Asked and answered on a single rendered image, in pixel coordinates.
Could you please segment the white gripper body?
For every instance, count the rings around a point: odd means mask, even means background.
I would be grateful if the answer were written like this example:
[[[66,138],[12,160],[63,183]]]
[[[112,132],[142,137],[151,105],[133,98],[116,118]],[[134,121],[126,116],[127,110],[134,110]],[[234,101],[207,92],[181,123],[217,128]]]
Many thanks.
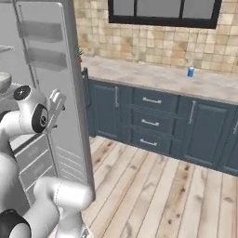
[[[66,96],[58,89],[54,89],[47,100],[48,109],[48,123],[46,126],[46,132],[50,133],[53,127],[57,124],[57,119],[60,113],[65,109],[64,103]]]

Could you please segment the grey fridge door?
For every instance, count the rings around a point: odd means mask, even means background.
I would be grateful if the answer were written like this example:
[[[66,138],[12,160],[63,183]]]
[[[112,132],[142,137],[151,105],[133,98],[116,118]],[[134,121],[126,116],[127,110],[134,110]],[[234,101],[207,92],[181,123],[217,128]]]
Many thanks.
[[[73,0],[12,0],[33,80],[66,96],[51,138],[58,176],[95,187]]]

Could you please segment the dark blue cabinet door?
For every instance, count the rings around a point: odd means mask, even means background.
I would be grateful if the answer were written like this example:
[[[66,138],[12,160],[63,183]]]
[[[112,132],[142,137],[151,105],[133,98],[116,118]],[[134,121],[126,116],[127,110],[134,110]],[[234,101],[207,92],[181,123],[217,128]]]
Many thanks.
[[[182,159],[204,167],[214,167],[224,145],[236,107],[211,100],[196,101],[192,123],[185,130]]]
[[[235,114],[222,159],[224,171],[238,176],[238,112]]]
[[[92,80],[90,86],[96,134],[109,139],[119,139],[119,107],[115,107],[114,99],[116,85]]]

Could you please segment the grey bowl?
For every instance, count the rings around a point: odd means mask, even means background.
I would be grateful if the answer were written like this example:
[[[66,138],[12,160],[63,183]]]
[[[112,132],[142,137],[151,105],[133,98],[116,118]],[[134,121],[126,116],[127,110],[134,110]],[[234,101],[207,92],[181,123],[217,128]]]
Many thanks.
[[[0,94],[7,92],[12,83],[12,77],[9,73],[0,73]]]

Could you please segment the small green potted plant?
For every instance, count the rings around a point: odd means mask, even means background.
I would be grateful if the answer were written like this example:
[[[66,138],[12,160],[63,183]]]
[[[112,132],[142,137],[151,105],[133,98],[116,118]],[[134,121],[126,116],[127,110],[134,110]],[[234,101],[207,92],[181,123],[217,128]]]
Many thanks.
[[[80,62],[82,62],[82,55],[84,54],[84,51],[81,47],[76,48],[76,57],[79,59]]]

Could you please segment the dark blue drawer front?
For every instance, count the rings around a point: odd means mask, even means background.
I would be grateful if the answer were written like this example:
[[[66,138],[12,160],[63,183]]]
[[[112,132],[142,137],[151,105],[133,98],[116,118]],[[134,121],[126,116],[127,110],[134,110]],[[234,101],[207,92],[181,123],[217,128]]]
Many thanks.
[[[159,133],[171,135],[175,119],[163,115],[154,115],[148,112],[132,112],[131,124],[142,128],[150,129]]]
[[[131,131],[131,142],[149,151],[170,153],[171,139],[162,138],[142,132]]]
[[[174,113],[177,108],[179,97],[165,92],[134,88],[132,100],[134,104],[141,107],[161,112]]]

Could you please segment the black framed window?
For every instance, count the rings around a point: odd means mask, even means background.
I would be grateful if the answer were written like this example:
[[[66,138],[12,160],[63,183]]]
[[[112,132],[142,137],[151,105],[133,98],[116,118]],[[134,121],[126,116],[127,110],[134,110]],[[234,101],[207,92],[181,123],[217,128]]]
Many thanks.
[[[222,0],[108,0],[109,23],[215,29]]]

